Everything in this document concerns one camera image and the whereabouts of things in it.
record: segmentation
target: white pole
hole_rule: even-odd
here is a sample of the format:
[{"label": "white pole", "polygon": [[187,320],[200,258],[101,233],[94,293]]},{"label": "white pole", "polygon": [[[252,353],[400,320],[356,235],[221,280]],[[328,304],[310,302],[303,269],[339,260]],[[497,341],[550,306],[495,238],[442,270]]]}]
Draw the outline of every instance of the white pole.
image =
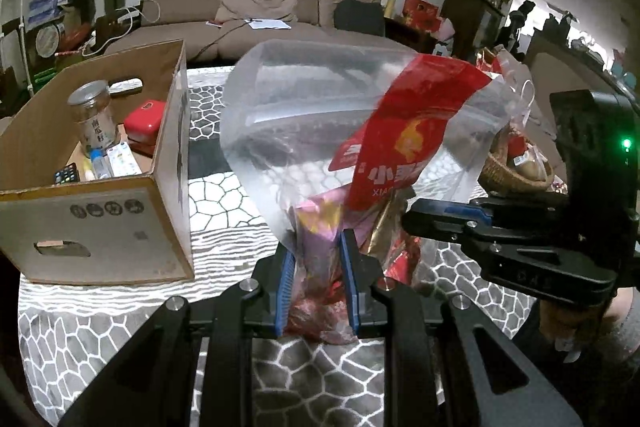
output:
[{"label": "white pole", "polygon": [[29,62],[27,60],[27,48],[24,41],[24,0],[20,0],[20,47],[22,48],[22,61],[24,62],[24,71],[27,73],[27,89],[29,90],[29,95],[33,96],[33,84],[31,84]]},{"label": "white pole", "polygon": [[[0,0],[0,25],[2,25],[2,0]],[[4,54],[2,52],[2,39],[4,39],[4,33],[0,29],[0,66],[2,69],[6,69],[6,62],[4,61]]]}]

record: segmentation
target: glass jar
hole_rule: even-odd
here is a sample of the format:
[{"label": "glass jar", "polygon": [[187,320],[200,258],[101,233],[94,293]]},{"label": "glass jar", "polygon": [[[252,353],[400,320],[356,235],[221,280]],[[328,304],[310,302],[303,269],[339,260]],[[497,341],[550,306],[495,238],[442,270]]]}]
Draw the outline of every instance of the glass jar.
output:
[{"label": "glass jar", "polygon": [[89,158],[96,149],[102,154],[120,142],[118,126],[111,117],[109,84],[94,80],[76,89],[66,100],[78,125],[82,152]]}]

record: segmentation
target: cardboard box handle hole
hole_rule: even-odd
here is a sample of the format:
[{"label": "cardboard box handle hole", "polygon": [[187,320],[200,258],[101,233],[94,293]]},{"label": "cardboard box handle hole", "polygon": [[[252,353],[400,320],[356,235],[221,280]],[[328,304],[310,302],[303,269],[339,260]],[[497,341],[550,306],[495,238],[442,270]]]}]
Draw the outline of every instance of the cardboard box handle hole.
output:
[{"label": "cardboard box handle hole", "polygon": [[74,241],[38,241],[33,248],[50,257],[91,257],[86,247]]}]

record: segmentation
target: white cable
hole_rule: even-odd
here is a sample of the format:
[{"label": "white cable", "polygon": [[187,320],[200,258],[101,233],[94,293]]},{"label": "white cable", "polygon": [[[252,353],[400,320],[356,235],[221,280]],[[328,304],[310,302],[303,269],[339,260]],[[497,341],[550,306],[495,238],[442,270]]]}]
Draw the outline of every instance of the white cable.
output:
[{"label": "white cable", "polygon": [[151,23],[151,24],[154,24],[154,23],[158,22],[160,20],[160,3],[158,1],[156,1],[156,0],[140,0],[140,7],[141,8],[142,8],[142,1],[149,1],[149,2],[154,3],[156,6],[158,6],[158,17],[156,17],[155,21],[150,21],[149,19],[146,18],[145,14],[142,13],[142,10],[140,10],[140,15],[142,15],[146,19],[146,21]]},{"label": "white cable", "polygon": [[22,48],[22,60],[24,61],[24,71],[27,74],[27,89],[29,96],[33,98],[33,84],[31,84],[31,75],[29,73],[29,61],[27,60],[27,48],[24,41],[24,0],[20,0],[20,47]]},{"label": "white cable", "polygon": [[[125,6],[124,9],[131,15],[133,13],[133,10],[128,7]],[[133,29],[133,15],[131,17],[129,17],[129,28],[127,29],[127,31],[125,31],[122,35],[117,35],[115,37],[111,37],[110,39],[107,39],[106,41],[104,41],[104,44],[100,46],[100,48],[92,53],[89,53],[87,55],[84,54],[84,51],[89,47],[89,42],[87,42],[87,44],[84,45],[84,48],[82,48],[81,54],[82,57],[87,58],[87,57],[92,57],[94,55],[97,55],[98,53],[100,53],[105,47],[107,47],[107,45],[110,42],[115,42],[117,40],[120,40],[123,37],[126,37],[127,35],[129,35],[129,33],[131,32],[131,30]]]},{"label": "white cable", "polygon": [[[140,0],[140,4],[142,4],[142,1],[150,1],[156,4],[156,6],[158,6],[158,17],[156,17],[156,20],[154,21],[150,21],[149,19],[146,18],[145,14],[142,13],[142,10],[140,10],[140,15],[143,16],[148,22],[150,23],[156,23],[160,20],[160,3],[156,0]],[[135,12],[136,10],[138,10],[135,6],[125,6],[124,8],[122,8],[123,10],[127,11],[127,14],[129,15],[129,29],[127,29],[127,31],[125,31],[122,35],[117,35],[115,37],[111,37],[110,39],[108,39],[107,41],[104,42],[103,45],[100,46],[100,49],[89,53],[89,54],[84,54],[84,51],[88,48],[88,43],[84,46],[84,48],[82,48],[82,57],[87,58],[87,57],[92,57],[94,55],[97,55],[98,53],[100,53],[105,47],[107,47],[108,44],[110,44],[111,42],[115,42],[120,40],[121,38],[126,37],[127,35],[129,35],[131,33],[131,30],[133,29],[133,17],[135,17]]]},{"label": "white cable", "polygon": [[[2,0],[0,0],[0,26],[2,25]],[[0,65],[2,69],[6,69],[6,62],[4,60],[4,53],[2,52],[2,40],[4,39],[4,33],[0,29]]]}]

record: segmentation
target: wooden cabinet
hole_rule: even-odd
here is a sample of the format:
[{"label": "wooden cabinet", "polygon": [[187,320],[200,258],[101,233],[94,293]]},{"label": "wooden cabinet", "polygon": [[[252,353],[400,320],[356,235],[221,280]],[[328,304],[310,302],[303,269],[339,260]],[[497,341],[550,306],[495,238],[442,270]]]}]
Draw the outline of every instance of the wooden cabinet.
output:
[{"label": "wooden cabinet", "polygon": [[488,0],[445,0],[440,16],[449,19],[456,31],[453,56],[472,63],[478,49],[494,44],[504,18]]}]

